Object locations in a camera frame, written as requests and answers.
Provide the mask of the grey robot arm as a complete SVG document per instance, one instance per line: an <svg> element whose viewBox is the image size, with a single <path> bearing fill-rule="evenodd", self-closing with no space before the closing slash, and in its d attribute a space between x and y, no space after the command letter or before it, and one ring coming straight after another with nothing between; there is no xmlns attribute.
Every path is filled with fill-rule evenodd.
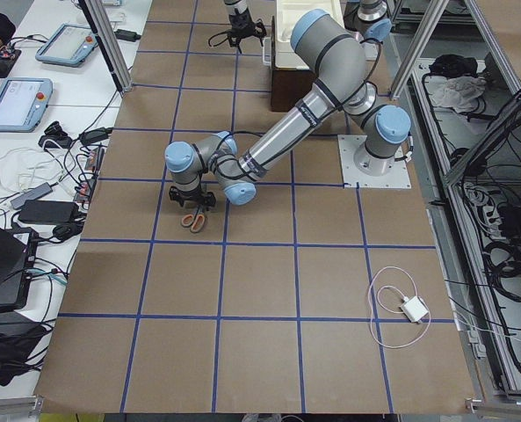
<svg viewBox="0 0 521 422"><path fill-rule="evenodd" d="M261 19L253 20L246 0L224 1L231 25L228 30L228 42L231 47L241 50L240 43L250 37L256 38L263 44L267 32Z"/></svg>
<svg viewBox="0 0 521 422"><path fill-rule="evenodd" d="M371 176L387 173L410 137L411 120L402 108L379 98L366 79L361 41L326 11L313 9L295 24L291 46L315 73L310 92L242 156L227 131L200 142L170 144L164 155L172 179L171 200L214 206L214 195L201 184L203 175L212 173L232 204L248 203L256 195L255 183L337 111L346 112L365 133L354 154L356 167Z"/></svg>

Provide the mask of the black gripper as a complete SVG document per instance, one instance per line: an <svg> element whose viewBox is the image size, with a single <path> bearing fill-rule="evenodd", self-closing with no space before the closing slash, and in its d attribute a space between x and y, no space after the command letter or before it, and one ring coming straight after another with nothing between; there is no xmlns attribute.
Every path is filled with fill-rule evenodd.
<svg viewBox="0 0 521 422"><path fill-rule="evenodd" d="M261 44L264 43L267 31L261 19L253 21L250 14L230 15L229 23L231 29L227 39L231 47L238 47L238 42L249 37L255 37Z"/></svg>
<svg viewBox="0 0 521 422"><path fill-rule="evenodd" d="M201 204L205 211L214 208L217 202L213 192L205 192L201 186L191 191L183 191L177 187L169 189L169 200L176 202L180 207L184 207L186 202L195 202Z"/></svg>

